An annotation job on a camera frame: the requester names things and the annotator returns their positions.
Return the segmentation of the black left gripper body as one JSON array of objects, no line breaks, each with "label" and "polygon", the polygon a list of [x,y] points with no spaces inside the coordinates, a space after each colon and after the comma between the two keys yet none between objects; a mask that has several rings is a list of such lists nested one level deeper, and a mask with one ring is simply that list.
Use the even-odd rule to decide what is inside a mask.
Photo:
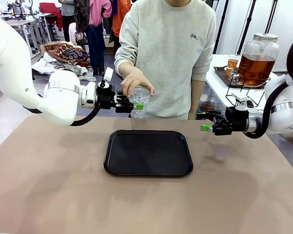
[{"label": "black left gripper body", "polygon": [[114,108],[115,103],[115,87],[96,88],[97,104],[100,109],[109,110]]}]

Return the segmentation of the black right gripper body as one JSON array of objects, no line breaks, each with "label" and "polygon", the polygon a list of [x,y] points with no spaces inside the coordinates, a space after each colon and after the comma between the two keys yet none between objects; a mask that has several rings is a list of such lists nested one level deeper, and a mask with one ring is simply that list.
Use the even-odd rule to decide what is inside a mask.
[{"label": "black right gripper body", "polygon": [[232,132],[245,132],[248,127],[249,112],[248,110],[240,111],[236,107],[227,107],[225,116],[229,122],[229,130],[226,134],[231,135]]}]

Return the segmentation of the person's right hand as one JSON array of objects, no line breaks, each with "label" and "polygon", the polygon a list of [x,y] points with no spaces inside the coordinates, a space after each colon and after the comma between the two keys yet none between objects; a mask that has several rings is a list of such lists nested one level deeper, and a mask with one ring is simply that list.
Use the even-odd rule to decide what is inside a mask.
[{"label": "person's right hand", "polygon": [[121,82],[121,88],[122,88],[123,94],[128,98],[132,96],[134,89],[137,88],[138,86],[146,88],[149,94],[153,96],[155,88],[143,74],[141,75],[141,74],[130,73]]}]

